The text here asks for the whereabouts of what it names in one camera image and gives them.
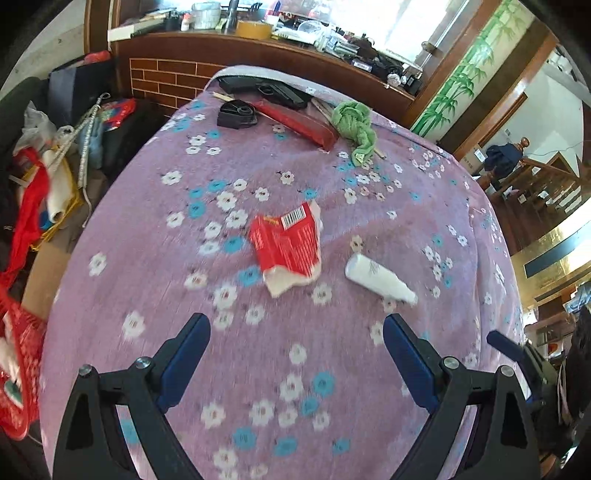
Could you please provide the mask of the purple floral tablecloth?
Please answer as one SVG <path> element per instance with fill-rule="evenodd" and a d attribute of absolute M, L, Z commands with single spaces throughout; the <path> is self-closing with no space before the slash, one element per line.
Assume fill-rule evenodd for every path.
<path fill-rule="evenodd" d="M 378 152 L 260 117 L 223 128 L 218 85 L 175 112 L 99 202 L 56 293 L 40 432 L 57 447 L 82 365 L 126 368 L 195 313 L 211 341 L 167 415 L 208 479 L 386 479 L 427 419 L 383 339 L 404 317 L 493 371 L 521 340 L 509 249 L 480 185 L 380 114 Z"/>

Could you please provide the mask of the wooden stair railing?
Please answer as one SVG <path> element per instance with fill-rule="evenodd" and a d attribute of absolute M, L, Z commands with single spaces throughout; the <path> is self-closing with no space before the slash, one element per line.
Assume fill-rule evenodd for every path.
<path fill-rule="evenodd" d="M 491 187 L 493 205 L 521 235 L 542 236 L 590 199 L 590 180 L 576 174 L 560 151 L 547 162 L 524 157 Z"/>

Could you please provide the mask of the red flat case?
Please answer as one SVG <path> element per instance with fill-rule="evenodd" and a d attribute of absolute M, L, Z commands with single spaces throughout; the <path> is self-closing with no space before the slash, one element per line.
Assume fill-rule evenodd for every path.
<path fill-rule="evenodd" d="M 315 145 L 322 147 L 325 151 L 331 151 L 339 139 L 338 132 L 335 131 L 334 127 L 329 126 L 329 123 L 325 120 L 308 116 L 308 114 L 291 110 L 290 108 L 276 105 L 263 99 L 256 101 L 248 100 L 246 103 L 255 108 L 260 114 L 283 124 L 288 129 L 311 140 Z"/>

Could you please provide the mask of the white small bottle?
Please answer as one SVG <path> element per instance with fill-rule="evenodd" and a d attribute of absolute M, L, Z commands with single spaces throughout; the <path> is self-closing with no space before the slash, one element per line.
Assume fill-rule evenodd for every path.
<path fill-rule="evenodd" d="M 369 257 L 356 253 L 346 263 L 345 275 L 367 290 L 384 299 L 416 305 L 418 295 L 411 290 L 393 271 Z"/>

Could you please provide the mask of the red plastic mesh basket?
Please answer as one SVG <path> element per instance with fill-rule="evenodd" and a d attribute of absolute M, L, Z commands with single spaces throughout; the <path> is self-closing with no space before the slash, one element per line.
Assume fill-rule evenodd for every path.
<path fill-rule="evenodd" d="M 39 376 L 47 321 L 1 287 L 1 430 L 13 440 L 39 418 Z"/>

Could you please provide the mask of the red white cigarette pack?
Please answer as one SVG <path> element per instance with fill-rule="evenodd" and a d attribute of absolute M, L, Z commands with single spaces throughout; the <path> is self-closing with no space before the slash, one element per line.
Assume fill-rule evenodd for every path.
<path fill-rule="evenodd" d="M 252 220 L 249 241 L 273 298 L 310 285 L 321 275 L 321 212 L 311 200 L 279 217 L 256 215 Z"/>

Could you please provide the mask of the green cloth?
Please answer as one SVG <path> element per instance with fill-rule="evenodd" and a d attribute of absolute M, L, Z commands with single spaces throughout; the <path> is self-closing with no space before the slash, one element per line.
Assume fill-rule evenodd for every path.
<path fill-rule="evenodd" d="M 353 142 L 352 161 L 356 166 L 363 166 L 375 152 L 377 133 L 372 127 L 372 110 L 356 101 L 339 103 L 332 110 L 331 124 L 342 138 Z"/>

